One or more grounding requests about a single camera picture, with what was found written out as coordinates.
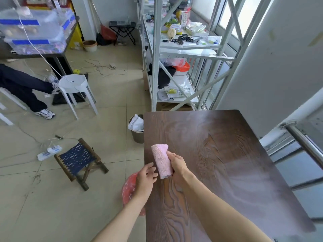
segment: wood grain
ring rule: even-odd
[[[145,164],[151,146],[168,144],[213,193],[269,237],[314,230],[304,209],[238,110],[147,112]],[[148,242],[210,241],[172,178],[159,179],[146,204]]]

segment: tiled floor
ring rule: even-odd
[[[14,126],[0,121],[0,237],[1,241],[77,241],[88,242],[122,208],[121,188],[126,178],[141,169],[144,163],[143,144],[133,141],[127,129],[134,114],[150,110],[149,92],[143,90],[140,46],[106,46],[96,52],[67,52],[73,69],[90,67],[85,60],[117,70],[83,68],[89,73],[89,84],[97,100],[99,115],[87,103],[79,103],[76,121],[67,105],[52,106],[52,97],[35,92],[56,113],[45,120],[24,111],[0,94],[0,102],[8,107],[2,111]],[[42,59],[18,60],[8,66],[34,75],[48,73]],[[77,182],[70,182],[55,159],[36,160],[41,144],[55,143],[67,151],[83,138],[102,158],[107,174],[90,173],[88,191]],[[139,217],[128,241],[145,241],[145,217]]]

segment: metal shelving unit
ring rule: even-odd
[[[146,17],[143,12],[144,10],[144,0],[138,0],[138,19],[141,20],[140,26],[140,39],[142,45],[142,60],[143,67],[148,71],[149,64],[147,64],[146,60],[146,50],[145,44],[148,44],[150,47],[151,57],[152,57],[152,75],[148,75],[149,78],[149,92],[151,96],[151,111],[156,111],[157,102],[167,102],[160,101],[157,97],[158,92],[158,72],[159,67],[161,67],[165,73],[170,77],[171,82],[170,86],[176,86],[180,90],[180,86],[185,86],[190,88],[190,95],[185,95],[185,97],[175,98],[174,101],[170,101],[172,103],[178,103],[177,106],[171,109],[171,111],[179,109],[184,104],[190,104],[194,110],[201,110],[204,101],[208,96],[208,91],[210,88],[216,84],[218,81],[225,79],[224,83],[220,89],[220,92],[212,105],[212,108],[215,109],[218,103],[221,100],[222,95],[224,94],[225,89],[227,88],[241,58],[243,57],[269,3],[271,0],[261,0],[260,4],[255,12],[255,15],[249,25],[249,28],[243,37],[241,34],[241,29],[238,21],[238,13],[237,10],[241,10],[241,7],[244,4],[244,0],[237,0],[234,5],[233,0],[227,0],[228,5],[231,11],[231,18],[228,22],[225,33],[222,37],[221,43],[217,45],[207,44],[207,45],[197,45],[193,43],[184,42],[183,45],[175,44],[175,43],[164,43],[161,42],[163,39],[168,39],[166,34],[161,33],[161,27],[170,17],[170,15],[177,9],[180,3],[183,0],[178,0],[169,10],[167,15],[162,18],[162,8],[163,8],[163,0],[155,0],[154,3],[154,23],[153,26],[151,23],[146,22]],[[221,12],[215,6],[215,12]],[[239,40],[240,40],[240,48],[235,57],[228,57],[224,55],[224,49],[226,48],[229,38],[231,36],[233,28],[236,28]],[[163,64],[160,62],[160,58],[187,58],[187,59],[208,59],[212,61],[211,68],[207,74],[207,79],[205,85],[197,90],[192,86],[191,82],[196,82],[196,78],[190,78],[188,75],[183,76],[171,76]],[[216,77],[217,68],[219,67],[221,61],[232,62],[230,69],[222,74],[221,76]]]

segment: white sneaker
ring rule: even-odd
[[[61,93],[61,91],[60,91],[60,89],[59,89],[59,85],[58,85],[58,83],[52,83],[52,85],[53,85],[53,90],[52,90],[52,94],[59,94],[59,93]]]
[[[52,119],[56,114],[48,109],[43,109],[39,112],[35,112],[35,115],[42,116],[47,120]]]

